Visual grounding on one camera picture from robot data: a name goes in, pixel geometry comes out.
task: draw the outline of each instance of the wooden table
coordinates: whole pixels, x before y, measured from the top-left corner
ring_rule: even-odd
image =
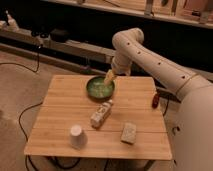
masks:
[[[164,119],[152,109],[155,85],[151,77],[118,77],[111,115],[100,130],[90,126],[90,116],[100,102],[87,96],[92,76],[55,75],[37,116],[24,153],[26,155],[171,160]],[[137,125],[134,145],[122,143],[125,122]],[[81,150],[70,146],[69,130],[80,124],[88,136]]]

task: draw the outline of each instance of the white cup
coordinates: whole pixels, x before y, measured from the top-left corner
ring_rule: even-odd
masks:
[[[73,125],[70,129],[71,146],[75,149],[83,148],[87,143],[87,136],[80,125]]]

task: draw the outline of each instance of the floor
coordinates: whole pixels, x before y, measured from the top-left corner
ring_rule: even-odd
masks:
[[[30,68],[36,67],[36,62],[26,58],[0,51],[0,63],[16,62]],[[54,74],[78,74],[72,71],[57,68],[55,66],[40,63],[38,74],[14,65],[0,65],[0,170],[2,171],[24,171],[24,146],[25,138],[18,124],[20,113],[27,107],[37,104],[43,100],[48,89],[49,82]],[[160,99],[162,112],[165,110],[166,99]],[[175,124],[175,117],[179,103],[170,101],[165,117],[172,146],[173,135],[171,128]],[[22,124],[29,135],[39,107],[33,108],[22,117]],[[44,157],[33,156],[33,162],[41,171],[57,171]],[[73,158],[60,158],[61,163],[70,165],[75,162]],[[74,171],[102,171],[105,159],[81,159],[80,163],[72,170]],[[118,171],[141,171],[146,163],[144,160],[109,160],[106,170]],[[158,161],[150,171],[171,171],[172,161]]]

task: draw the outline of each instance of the cable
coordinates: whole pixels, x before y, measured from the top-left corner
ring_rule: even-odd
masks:
[[[26,167],[27,171],[30,171],[28,164],[27,164],[27,156],[25,156],[25,167]]]
[[[35,166],[35,164],[33,163],[32,159],[31,159],[31,156],[27,156],[27,158],[28,158],[28,160],[29,160],[31,166],[33,167],[33,169],[34,169],[35,171],[39,171],[39,170],[37,169],[37,167]]]
[[[38,70],[39,70],[39,65],[40,65],[40,56],[39,56],[39,54],[40,54],[40,49],[41,49],[41,48],[42,48],[42,45],[40,45],[40,46],[38,47],[38,53],[37,53],[37,66],[36,66],[36,69],[35,69],[35,70],[33,70],[33,69],[31,69],[31,68],[29,68],[29,67],[27,67],[27,66],[25,66],[25,65],[22,65],[22,64],[19,64],[19,63],[15,63],[15,62],[3,62],[3,63],[0,63],[0,65],[16,65],[16,66],[23,67],[23,68],[25,68],[25,69],[27,69],[27,70],[33,72],[33,73],[37,73]]]
[[[63,169],[63,170],[73,169],[75,166],[77,166],[77,164],[81,160],[81,158],[77,158],[76,162],[74,164],[72,164],[71,166],[62,166],[57,157],[54,157],[54,159],[55,159],[57,167],[60,168],[60,169]]]
[[[166,108],[165,108],[165,111],[163,112],[163,117],[166,116],[166,113],[169,107],[169,101],[170,101],[170,94],[168,95],[168,98],[167,98]]]
[[[30,109],[32,109],[32,108],[34,108],[34,107],[40,106],[42,103],[43,103],[43,102],[40,102],[40,103],[38,103],[38,104],[32,105],[32,106],[30,106],[30,107],[27,107],[27,108],[24,109],[24,110],[21,112],[21,114],[19,115],[18,123],[19,123],[19,126],[20,126],[20,128],[21,128],[21,131],[23,132],[23,134],[24,134],[24,136],[25,136],[25,140],[26,140],[26,141],[28,140],[28,137],[27,137],[27,133],[25,132],[25,130],[24,130],[22,124],[21,124],[21,117],[23,116],[23,114],[24,114],[26,111],[28,111],[28,110],[30,110]]]
[[[21,114],[19,115],[18,123],[19,123],[19,126],[20,126],[20,128],[21,128],[21,131],[22,131],[23,134],[24,134],[24,137],[25,137],[25,140],[26,140],[26,141],[28,140],[28,137],[27,137],[27,133],[25,132],[25,130],[24,130],[22,124],[21,124],[21,117],[23,116],[23,114],[24,114],[27,110],[30,110],[30,109],[32,109],[32,108],[34,108],[34,107],[37,107],[37,106],[40,106],[42,103],[43,103],[43,102],[40,102],[40,103],[38,103],[38,104],[32,105],[32,106],[30,106],[30,107],[27,107],[27,108],[24,109],[24,110],[21,112]],[[33,169],[34,169],[35,171],[39,171],[39,170],[37,169],[37,167],[35,166],[35,164],[33,163],[31,157],[30,157],[30,156],[25,156],[25,167],[26,167],[27,171],[30,170],[29,167],[28,167],[28,165],[27,165],[27,159],[29,160],[29,162],[30,162],[31,166],[33,167]]]
[[[104,165],[104,171],[106,171],[108,164],[109,164],[109,159],[106,160],[106,163]]]
[[[63,170],[69,170],[69,169],[73,169],[75,166],[77,166],[77,164],[80,162],[81,158],[78,158],[76,160],[76,162],[71,165],[71,166],[62,166],[58,160],[57,157],[46,157],[46,159],[52,164],[54,165],[55,167],[58,167],[59,169],[63,169]]]

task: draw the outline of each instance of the red object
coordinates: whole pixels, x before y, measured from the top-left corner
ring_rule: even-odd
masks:
[[[160,96],[158,93],[156,93],[152,99],[152,107],[153,108],[157,108],[158,107],[158,103],[159,103],[159,100],[160,100]]]

